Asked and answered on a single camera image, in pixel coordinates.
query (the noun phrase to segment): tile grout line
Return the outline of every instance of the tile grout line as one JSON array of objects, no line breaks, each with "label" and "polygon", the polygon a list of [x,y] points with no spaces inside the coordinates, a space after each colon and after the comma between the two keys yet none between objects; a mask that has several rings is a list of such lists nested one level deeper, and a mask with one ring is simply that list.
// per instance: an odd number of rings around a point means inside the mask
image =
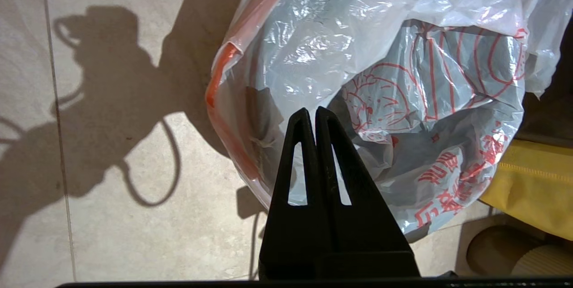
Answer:
[{"label": "tile grout line", "polygon": [[50,65],[51,65],[51,79],[54,88],[54,96],[55,96],[55,108],[56,108],[56,121],[58,125],[58,140],[60,144],[60,169],[62,171],[62,182],[64,184],[64,200],[66,205],[66,219],[68,222],[68,238],[70,243],[70,257],[72,260],[72,278],[74,282],[77,282],[76,277],[76,258],[74,256],[74,249],[73,249],[73,239],[72,239],[72,221],[70,218],[70,206],[69,206],[69,199],[68,199],[68,182],[66,179],[66,170],[64,164],[64,144],[62,141],[62,128],[60,124],[60,106],[58,103],[58,90],[56,85],[56,66],[54,63],[54,49],[51,41],[51,25],[50,25],[50,13],[47,6],[47,0],[43,0],[44,5],[44,12],[46,17],[46,28],[47,28],[47,42],[48,42],[48,50],[50,54]]}]

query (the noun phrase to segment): translucent plastic bag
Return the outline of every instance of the translucent plastic bag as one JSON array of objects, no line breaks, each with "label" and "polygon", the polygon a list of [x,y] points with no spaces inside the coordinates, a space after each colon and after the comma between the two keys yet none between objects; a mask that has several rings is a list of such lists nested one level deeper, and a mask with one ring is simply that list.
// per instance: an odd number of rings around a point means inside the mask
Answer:
[{"label": "translucent plastic bag", "polygon": [[[525,90],[551,80],[572,2],[243,0],[209,116],[268,207],[288,118],[331,108],[403,232],[434,231],[489,184]],[[291,204],[305,204],[303,175],[295,151]]]}]

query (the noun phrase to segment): plastic bag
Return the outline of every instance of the plastic bag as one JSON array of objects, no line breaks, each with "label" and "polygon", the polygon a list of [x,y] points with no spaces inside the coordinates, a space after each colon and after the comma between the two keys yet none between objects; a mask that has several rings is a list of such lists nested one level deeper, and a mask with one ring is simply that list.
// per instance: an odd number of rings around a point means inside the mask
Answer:
[{"label": "plastic bag", "polygon": [[[434,231],[489,184],[525,90],[540,94],[551,80],[571,6],[243,0],[213,65],[207,110],[268,207],[288,118],[328,106],[346,119],[403,232]],[[542,16],[559,18],[543,34]],[[291,177],[289,202],[305,204],[296,151]]]}]

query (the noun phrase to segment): yellow bag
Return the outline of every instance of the yellow bag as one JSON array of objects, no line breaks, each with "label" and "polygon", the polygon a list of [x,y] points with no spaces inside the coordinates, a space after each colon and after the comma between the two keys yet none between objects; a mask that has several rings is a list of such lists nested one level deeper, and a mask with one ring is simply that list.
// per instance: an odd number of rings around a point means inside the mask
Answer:
[{"label": "yellow bag", "polygon": [[573,149],[514,140],[481,200],[573,241]]}]

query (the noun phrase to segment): tile floor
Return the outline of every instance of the tile floor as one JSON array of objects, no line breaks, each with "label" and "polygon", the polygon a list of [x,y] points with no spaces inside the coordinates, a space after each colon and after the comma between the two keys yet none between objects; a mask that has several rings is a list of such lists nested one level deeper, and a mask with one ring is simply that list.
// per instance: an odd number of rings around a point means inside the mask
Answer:
[{"label": "tile floor", "polygon": [[[203,104],[238,2],[0,0],[0,288],[256,272],[266,215]],[[487,215],[414,243],[422,274]]]}]

